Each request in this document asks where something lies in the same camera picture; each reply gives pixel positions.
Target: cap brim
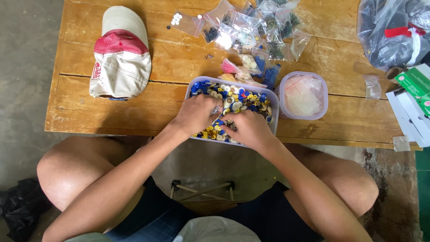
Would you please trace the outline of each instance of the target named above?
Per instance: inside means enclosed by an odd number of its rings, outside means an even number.
[[[115,29],[124,29],[132,32],[149,49],[145,24],[133,10],[123,6],[113,6],[105,11],[101,35],[103,36],[105,33]]]

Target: plaid shorts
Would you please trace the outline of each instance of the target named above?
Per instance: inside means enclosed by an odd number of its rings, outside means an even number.
[[[166,196],[152,177],[133,211],[106,233],[114,242],[171,242],[185,224],[198,217],[193,211]],[[294,211],[276,182],[256,199],[238,204],[218,216],[234,220],[255,232],[262,242],[314,242],[324,238],[313,231]]]

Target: left hand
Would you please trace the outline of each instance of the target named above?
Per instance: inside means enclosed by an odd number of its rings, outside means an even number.
[[[218,112],[211,115],[218,106]],[[187,138],[209,127],[222,111],[222,99],[209,95],[196,95],[184,100],[178,115],[170,122],[182,130]]]

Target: plastic container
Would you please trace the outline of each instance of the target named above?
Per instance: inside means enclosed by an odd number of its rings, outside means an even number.
[[[194,85],[194,83],[199,82],[199,81],[204,81],[204,80],[209,80],[211,83],[220,83],[220,84],[225,84],[225,85],[229,85],[229,86],[235,85],[236,87],[243,87],[245,90],[251,91],[253,93],[265,93],[267,99],[272,104],[272,122],[269,124],[269,128],[272,131],[272,133],[274,135],[276,135],[276,128],[278,127],[278,116],[279,116],[279,100],[273,91],[266,89],[266,88],[255,87],[255,86],[251,86],[251,85],[247,85],[247,84],[243,84],[243,83],[238,83],[238,82],[225,81],[225,80],[210,78],[210,77],[197,77],[194,80],[192,80],[190,82],[190,84],[188,85],[187,93],[185,94],[185,99],[190,97],[190,90],[191,90],[191,87]],[[197,138],[197,137],[191,137],[191,138],[196,139],[196,140],[206,140],[206,141],[212,141],[212,142],[217,142],[217,143],[247,147],[247,146],[239,144],[239,143],[235,144],[235,143],[229,143],[229,142],[225,142],[225,141],[209,140],[209,139],[203,139],[203,138]]]
[[[310,75],[315,79],[321,80],[321,85],[322,85],[323,96],[319,99],[321,101],[321,103],[323,104],[322,111],[320,113],[317,113],[317,114],[312,115],[312,116],[294,115],[288,111],[287,105],[285,104],[284,90],[285,90],[285,83],[287,82],[287,80],[289,78],[293,78],[293,77],[297,77],[297,76],[305,76],[305,75]],[[279,105],[280,105],[279,117],[280,118],[315,120],[315,119],[319,119],[322,116],[324,116],[324,114],[326,114],[327,108],[329,106],[329,92],[327,90],[327,84],[322,77],[320,77],[319,75],[312,73],[312,72],[303,72],[303,71],[291,72],[290,74],[288,74],[284,78],[282,78],[281,84],[279,84],[279,86],[277,86],[275,88],[274,92],[276,93],[276,95],[279,98]]]

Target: baseball cap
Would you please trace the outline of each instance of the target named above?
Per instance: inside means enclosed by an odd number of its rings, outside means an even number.
[[[110,7],[103,15],[101,35],[94,45],[90,95],[120,100],[138,96],[152,70],[142,19],[129,8]]]

